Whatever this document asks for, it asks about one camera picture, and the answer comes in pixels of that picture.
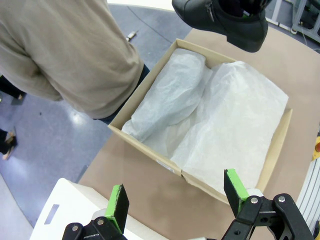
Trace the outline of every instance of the black pants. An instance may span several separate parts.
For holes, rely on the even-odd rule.
[[[6,143],[6,137],[7,137],[8,132],[3,131],[0,128],[0,153],[6,154],[10,148],[12,147],[11,144]]]
[[[11,95],[18,99],[19,96],[24,96],[26,93],[13,86],[4,76],[0,76],[0,91]]]
[[[138,81],[138,84],[136,85],[136,87],[133,90],[133,92],[131,93],[131,95],[134,93],[134,91],[137,89],[137,87],[142,83],[142,81],[145,79],[145,77],[148,75],[149,72],[150,72],[149,68],[146,65],[144,65],[142,73],[140,75],[140,79]],[[131,95],[124,101],[124,103],[121,104],[121,106],[114,113],[112,113],[110,116],[107,116],[105,118],[101,118],[99,120],[104,122],[105,124],[109,125],[112,122],[112,120],[116,117],[116,115],[120,112],[120,110],[125,105],[127,100],[131,97]]]

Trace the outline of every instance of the cardboard box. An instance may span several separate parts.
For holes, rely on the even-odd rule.
[[[126,104],[123,106],[121,111],[117,114],[117,116],[114,118],[114,120],[109,125],[109,128],[120,138],[122,138],[124,141],[129,143],[130,145],[137,148],[139,151],[146,154],[151,159],[155,160],[157,163],[168,169],[169,171],[173,172],[176,175],[179,175],[183,177],[189,184],[196,186],[203,190],[204,192],[208,193],[209,195],[213,196],[216,199],[221,200],[224,203],[228,203],[227,197],[223,194],[219,193],[212,187],[208,186],[204,182],[198,180],[197,178],[191,176],[190,174],[182,171],[174,162],[172,162],[167,157],[155,152],[150,147],[144,145],[143,143],[137,141],[132,136],[124,133],[121,131],[123,125],[131,119],[132,114],[135,112],[137,107],[140,105],[142,100],[144,99],[146,93],[154,83],[156,77],[162,70],[162,68],[166,65],[169,58],[171,57],[172,53],[175,49],[181,48],[181,49],[187,49],[196,53],[199,53],[206,57],[205,64],[207,67],[212,68],[213,66],[222,64],[222,63],[232,63],[236,60],[229,58],[227,56],[224,56],[222,54],[219,54],[217,52],[211,51],[209,49],[206,49],[204,47],[189,43],[184,40],[177,39],[171,47],[168,49],[168,51],[165,53],[165,55],[159,60],[159,62],[154,66],[152,71],[146,76],[146,78],[143,80],[141,85],[136,89],[136,91],[132,94],[132,96],[129,98],[129,100],[126,102]],[[271,144],[264,162],[263,169],[260,174],[259,181],[257,183],[256,188],[260,189],[262,192],[264,192],[267,183],[271,177],[271,174],[275,168],[275,165],[277,163],[278,157],[281,152],[282,145],[284,143],[287,130],[289,127],[290,119],[292,115],[292,109],[286,109],[284,111],[284,114],[280,120],[280,123],[273,135],[273,138],[271,140]]]

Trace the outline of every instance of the person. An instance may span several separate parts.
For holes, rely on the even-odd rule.
[[[9,159],[17,145],[17,137],[15,134],[13,132],[8,133],[0,128],[0,153],[3,154],[4,160]]]
[[[0,91],[18,100],[22,100],[26,95],[25,92],[13,86],[4,76],[0,76]]]
[[[110,123],[148,74],[105,0],[1,0],[0,73]]]

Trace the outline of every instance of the table surface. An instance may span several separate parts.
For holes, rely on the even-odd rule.
[[[320,55],[273,28],[256,53],[236,48],[225,36],[212,32],[193,29],[185,40],[250,64],[289,96],[291,122],[264,195],[273,199],[288,193],[297,200],[319,129]],[[123,183],[130,201],[129,214],[171,240],[221,239],[234,219],[227,204],[187,184],[115,135],[79,183],[106,198],[113,185]],[[260,227],[251,239],[272,236]]]

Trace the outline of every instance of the black leather shoe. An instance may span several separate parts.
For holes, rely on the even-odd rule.
[[[172,0],[172,6],[189,26],[225,35],[229,43],[247,52],[257,52],[267,35],[264,10],[238,17],[226,13],[218,0]]]

